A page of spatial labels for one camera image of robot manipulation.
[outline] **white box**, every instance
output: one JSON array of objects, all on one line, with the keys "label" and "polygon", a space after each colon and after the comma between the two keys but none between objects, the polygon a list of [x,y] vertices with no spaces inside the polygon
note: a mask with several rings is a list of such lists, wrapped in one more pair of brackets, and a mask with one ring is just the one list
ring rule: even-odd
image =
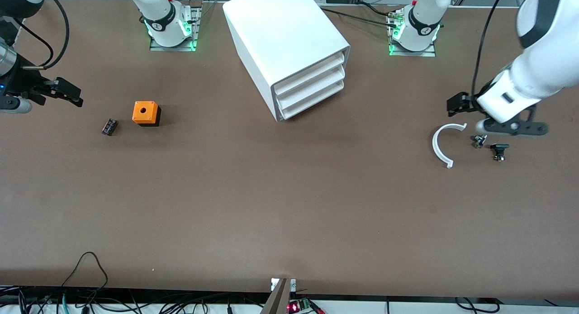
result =
[{"label": "white box", "polygon": [[314,0],[231,0],[223,11],[277,121],[343,89],[350,45]]}]

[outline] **white curved object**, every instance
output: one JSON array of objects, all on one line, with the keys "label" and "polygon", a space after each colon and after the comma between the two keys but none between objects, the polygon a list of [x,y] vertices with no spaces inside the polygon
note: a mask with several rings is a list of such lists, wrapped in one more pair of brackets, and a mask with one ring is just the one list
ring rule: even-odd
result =
[{"label": "white curved object", "polygon": [[446,124],[441,126],[436,131],[436,133],[434,133],[434,137],[432,137],[432,148],[434,149],[434,153],[436,153],[437,157],[439,157],[441,161],[446,163],[447,168],[452,168],[452,164],[454,163],[454,161],[449,157],[445,156],[444,153],[440,151],[440,147],[438,146],[438,134],[440,134],[440,132],[445,128],[454,128],[455,130],[463,131],[466,127],[467,127],[466,123],[464,125],[454,123]]}]

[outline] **brown table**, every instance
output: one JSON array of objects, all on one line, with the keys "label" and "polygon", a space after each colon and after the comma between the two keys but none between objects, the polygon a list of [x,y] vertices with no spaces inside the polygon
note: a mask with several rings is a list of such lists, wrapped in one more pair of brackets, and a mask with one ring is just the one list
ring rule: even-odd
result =
[{"label": "brown table", "polygon": [[[389,57],[383,27],[329,15],[351,44],[345,89],[277,123],[221,5],[197,52],[167,53],[147,50],[131,1],[62,4],[70,45],[46,75],[85,105],[0,116],[1,284],[59,285],[92,250],[112,287],[267,291],[287,276],[309,293],[579,299],[579,90],[540,104],[548,135],[491,137],[511,143],[503,163],[470,145],[480,114],[446,116],[488,9],[450,9],[436,58]],[[480,86],[521,52],[514,19],[497,10]],[[54,4],[27,24],[60,48]],[[47,54],[26,33],[17,50]],[[161,127],[131,121],[137,100],[161,105]],[[440,136],[446,169],[431,138],[451,122],[469,127]],[[101,281],[86,260],[71,285]]]}]

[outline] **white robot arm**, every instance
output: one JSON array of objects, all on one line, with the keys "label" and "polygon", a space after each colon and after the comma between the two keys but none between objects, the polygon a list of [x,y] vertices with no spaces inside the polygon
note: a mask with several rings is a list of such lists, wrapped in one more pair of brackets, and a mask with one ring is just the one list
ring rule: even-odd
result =
[{"label": "white robot arm", "polygon": [[191,7],[179,1],[133,0],[157,44],[174,47],[191,36]]},{"label": "white robot arm", "polygon": [[[517,35],[525,49],[480,93],[459,93],[447,101],[449,116],[479,110],[490,118],[481,133],[544,135],[533,122],[535,104],[579,83],[579,0],[525,0],[517,14]],[[519,118],[524,110],[527,119]]]},{"label": "white robot arm", "polygon": [[398,10],[403,18],[392,36],[401,46],[412,52],[425,50],[430,46],[440,29],[440,20],[451,5],[451,0],[416,0]]}]

